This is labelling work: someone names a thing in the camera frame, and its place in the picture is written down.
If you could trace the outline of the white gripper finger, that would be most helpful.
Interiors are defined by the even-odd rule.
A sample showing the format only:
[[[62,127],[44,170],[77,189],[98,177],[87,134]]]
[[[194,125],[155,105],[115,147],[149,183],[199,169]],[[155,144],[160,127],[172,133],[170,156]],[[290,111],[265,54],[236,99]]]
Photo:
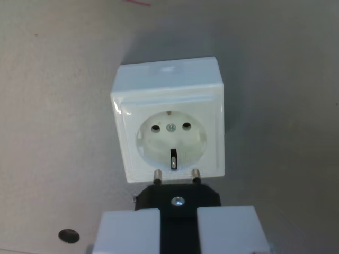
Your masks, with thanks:
[[[253,206],[197,209],[201,253],[270,253]]]
[[[160,210],[104,212],[92,253],[160,253]]]

